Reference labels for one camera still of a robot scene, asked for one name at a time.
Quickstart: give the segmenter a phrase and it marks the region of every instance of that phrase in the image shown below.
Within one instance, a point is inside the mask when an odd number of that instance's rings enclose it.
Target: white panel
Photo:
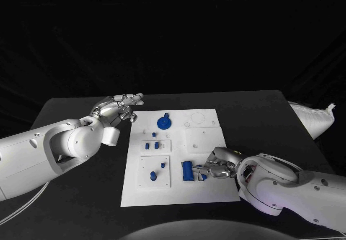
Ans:
[[[172,141],[170,140],[157,140],[157,141],[143,141],[140,144],[141,154],[157,155],[157,154],[170,154],[172,153]]]
[[[164,113],[169,113],[172,120],[172,127],[167,130],[157,127],[157,121]],[[139,119],[131,125],[121,207],[239,202],[241,198],[234,178],[219,180],[208,176],[206,181],[199,182],[198,175],[195,175],[195,182],[183,182],[182,162],[192,161],[193,166],[205,165],[214,148],[219,147],[211,147],[212,149],[206,153],[190,154],[186,129],[208,129],[208,133],[214,134],[215,139],[222,142],[221,147],[226,147],[216,110],[140,111],[136,114]],[[144,142],[147,141],[153,141],[150,148],[154,148],[156,142],[170,141],[172,150],[164,153],[164,156],[170,157],[170,188],[139,189],[137,187],[140,157],[162,155],[159,151],[156,154],[143,154],[144,150],[141,149],[146,147]],[[149,181],[152,181],[150,172],[143,172],[144,179]]]
[[[185,133],[189,154],[211,154],[216,147],[226,147],[221,127],[189,128]]]
[[[150,173],[156,172],[157,179],[152,181]],[[139,158],[137,189],[154,190],[172,187],[170,156],[143,156]]]

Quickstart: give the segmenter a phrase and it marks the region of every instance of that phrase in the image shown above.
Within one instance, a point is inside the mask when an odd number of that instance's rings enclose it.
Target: black table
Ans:
[[[103,99],[51,99],[32,129],[81,119]],[[134,111],[216,109],[231,149],[248,156],[265,153],[304,170],[335,173],[280,91],[147,95],[144,102]],[[270,216],[244,200],[121,208],[131,123],[123,122],[118,129],[117,147],[103,145],[91,160],[51,182],[33,205],[0,227],[0,239],[118,239],[154,225],[195,219],[250,223],[301,239],[342,236],[309,223],[288,209],[280,216]],[[0,202],[2,219],[39,190]]]

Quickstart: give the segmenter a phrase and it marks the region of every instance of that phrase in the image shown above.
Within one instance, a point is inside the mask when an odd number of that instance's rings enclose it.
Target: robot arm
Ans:
[[[346,232],[346,177],[303,171],[277,157],[247,157],[222,147],[193,171],[218,179],[237,178],[239,196],[261,212],[278,216],[287,208],[310,223]]]
[[[118,143],[121,120],[134,123],[131,106],[143,94],[107,97],[81,120],[68,119],[0,140],[0,201],[12,199],[71,171]]]

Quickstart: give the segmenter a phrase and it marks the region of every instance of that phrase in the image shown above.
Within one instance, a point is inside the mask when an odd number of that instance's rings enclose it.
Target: blue object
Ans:
[[[202,178],[203,178],[203,181],[208,179],[208,176],[205,174],[201,174],[202,175]]]
[[[150,179],[152,179],[152,181],[157,180],[157,174],[154,171],[150,173]]]
[[[167,130],[172,127],[172,120],[170,120],[170,115],[166,113],[164,117],[162,117],[157,121],[157,127],[162,130]]]
[[[192,161],[185,161],[182,163],[182,180],[185,182],[190,182],[195,181],[195,177],[193,177],[193,162]]]

